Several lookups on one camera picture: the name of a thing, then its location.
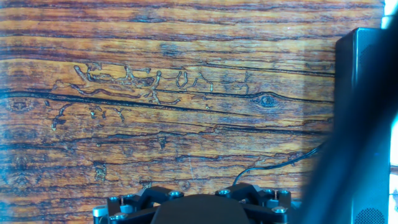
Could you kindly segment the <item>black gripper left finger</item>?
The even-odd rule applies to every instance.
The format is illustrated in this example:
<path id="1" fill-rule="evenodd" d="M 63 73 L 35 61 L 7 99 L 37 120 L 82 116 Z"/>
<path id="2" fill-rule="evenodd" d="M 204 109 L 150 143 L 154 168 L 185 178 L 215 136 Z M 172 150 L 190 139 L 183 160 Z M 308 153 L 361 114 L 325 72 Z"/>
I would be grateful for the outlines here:
<path id="1" fill-rule="evenodd" d="M 104 205 L 93 208 L 93 223 L 150 223 L 157 210 L 156 203 L 161 205 L 183 196 L 179 190 L 151 187 L 136 194 L 108 197 Z"/>

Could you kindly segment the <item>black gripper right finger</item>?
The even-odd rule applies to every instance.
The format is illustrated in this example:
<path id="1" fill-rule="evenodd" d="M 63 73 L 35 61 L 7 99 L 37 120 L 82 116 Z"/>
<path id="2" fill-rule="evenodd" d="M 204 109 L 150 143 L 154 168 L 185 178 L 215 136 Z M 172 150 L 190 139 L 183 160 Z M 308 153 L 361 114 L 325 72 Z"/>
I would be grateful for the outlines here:
<path id="1" fill-rule="evenodd" d="M 215 195 L 238 202 L 245 216 L 252 223 L 290 222 L 292 194 L 288 190 L 261 188 L 258 185 L 240 183 L 219 189 Z"/>

